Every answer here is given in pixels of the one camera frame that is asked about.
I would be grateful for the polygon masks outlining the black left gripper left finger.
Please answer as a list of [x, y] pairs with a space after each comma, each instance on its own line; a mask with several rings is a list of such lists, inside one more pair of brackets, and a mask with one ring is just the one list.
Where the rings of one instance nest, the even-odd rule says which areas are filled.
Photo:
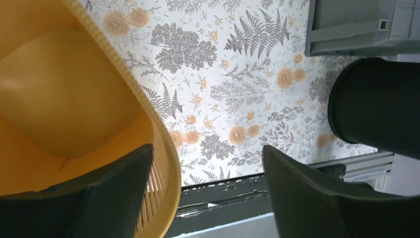
[[145, 144], [39, 192], [0, 198], [3, 238], [132, 238], [153, 163]]

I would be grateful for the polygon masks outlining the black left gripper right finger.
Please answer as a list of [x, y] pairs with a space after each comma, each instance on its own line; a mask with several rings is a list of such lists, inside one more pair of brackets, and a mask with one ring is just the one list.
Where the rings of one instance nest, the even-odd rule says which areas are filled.
[[417, 238], [419, 196], [375, 191], [262, 149], [264, 176], [282, 238]]

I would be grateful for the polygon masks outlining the yellow bin with black liner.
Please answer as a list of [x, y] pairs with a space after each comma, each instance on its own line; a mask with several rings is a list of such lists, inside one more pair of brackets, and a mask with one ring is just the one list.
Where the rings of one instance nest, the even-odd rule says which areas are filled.
[[133, 238], [162, 238], [180, 200], [176, 149], [150, 100], [76, 0], [0, 3], [0, 197], [39, 192], [145, 145]]

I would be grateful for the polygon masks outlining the black round plastic bin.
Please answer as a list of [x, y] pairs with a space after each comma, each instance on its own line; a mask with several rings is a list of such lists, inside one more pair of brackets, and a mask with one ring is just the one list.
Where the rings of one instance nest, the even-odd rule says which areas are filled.
[[420, 157], [420, 65], [358, 59], [331, 89], [328, 123], [347, 143]]

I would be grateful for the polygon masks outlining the grey plastic storage bin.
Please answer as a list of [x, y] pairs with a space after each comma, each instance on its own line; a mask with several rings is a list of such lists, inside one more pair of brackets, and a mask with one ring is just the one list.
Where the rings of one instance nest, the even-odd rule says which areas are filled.
[[305, 55], [419, 54], [418, 0], [311, 0]]

